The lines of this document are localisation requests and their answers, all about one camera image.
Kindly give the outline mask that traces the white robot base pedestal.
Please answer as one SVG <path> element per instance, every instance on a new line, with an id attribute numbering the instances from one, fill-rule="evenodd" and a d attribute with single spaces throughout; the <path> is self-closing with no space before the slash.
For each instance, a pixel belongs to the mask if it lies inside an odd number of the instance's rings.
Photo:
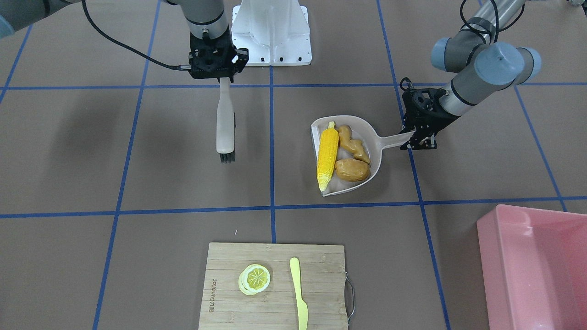
<path id="1" fill-rule="evenodd" d="M 231 33 L 247 48 L 247 67 L 312 63 L 309 12 L 297 0 L 243 0 L 232 9 Z"/>

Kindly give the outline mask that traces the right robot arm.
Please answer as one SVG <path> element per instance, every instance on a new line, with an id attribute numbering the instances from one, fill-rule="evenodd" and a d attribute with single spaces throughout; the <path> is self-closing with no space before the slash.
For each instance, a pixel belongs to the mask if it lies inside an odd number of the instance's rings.
<path id="1" fill-rule="evenodd" d="M 75 4 L 75 0 L 2 0 L 0 2 L 0 33 L 2 38 Z M 85 0 L 81 0 L 84 15 L 94 30 L 110 42 L 145 58 L 158 66 L 185 71 L 196 80 L 216 78 L 220 84 L 233 83 L 248 63 L 247 48 L 233 44 L 226 8 L 222 0 L 167 0 L 179 6 L 189 28 L 189 55 L 186 65 L 169 65 L 107 35 L 90 16 Z"/>

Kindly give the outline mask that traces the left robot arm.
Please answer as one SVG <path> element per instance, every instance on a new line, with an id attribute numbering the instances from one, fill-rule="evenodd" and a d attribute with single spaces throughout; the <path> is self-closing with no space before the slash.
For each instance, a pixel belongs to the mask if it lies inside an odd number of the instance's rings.
<path id="1" fill-rule="evenodd" d="M 493 93 L 539 73 L 542 59 L 535 49 L 499 40 L 525 6 L 524 0 L 487 0 L 469 19 L 462 16 L 459 32 L 439 39 L 432 48 L 432 65 L 454 73 L 442 88 L 416 88 L 408 77 L 400 81 L 405 105 L 402 133 L 411 133 L 402 150 L 436 149 L 439 131 Z"/>

